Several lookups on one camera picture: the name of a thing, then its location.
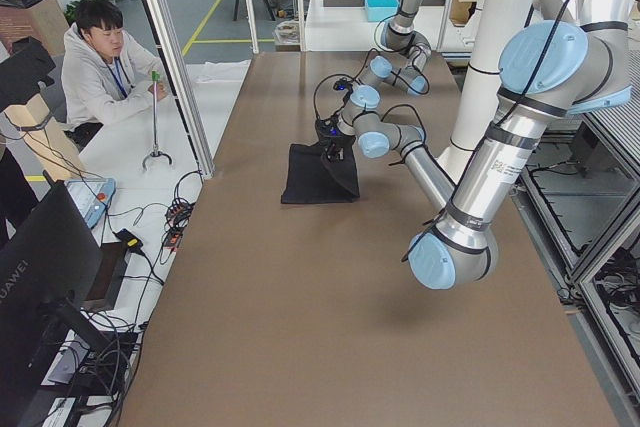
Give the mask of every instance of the black pants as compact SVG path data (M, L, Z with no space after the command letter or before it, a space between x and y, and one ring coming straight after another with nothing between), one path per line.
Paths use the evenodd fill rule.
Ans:
M0 248L9 240L7 220L17 229L37 204L38 198L20 165L6 149L0 159Z
M65 132L65 134L73 140L79 150L82 150L101 128L102 124L100 123L86 123L76 127L73 132Z

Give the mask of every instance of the computer monitor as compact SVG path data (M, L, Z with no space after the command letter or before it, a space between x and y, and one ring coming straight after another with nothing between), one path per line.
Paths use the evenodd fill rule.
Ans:
M52 186L0 250L2 425L20 422L69 329L83 339L78 331L100 336L79 309L101 258L62 182ZM95 342L108 344L101 336Z

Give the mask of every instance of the white hoodie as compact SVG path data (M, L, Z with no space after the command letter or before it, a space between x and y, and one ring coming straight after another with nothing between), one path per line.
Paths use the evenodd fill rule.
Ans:
M161 60L138 44L126 31L120 62L126 76L135 84L135 73L150 75L164 72ZM67 123L72 129L86 122L115 124L145 110L153 103L146 89L134 89L122 75L127 98L122 93L102 57L87 44L74 23L64 34L65 55L62 64L62 88L67 101Z

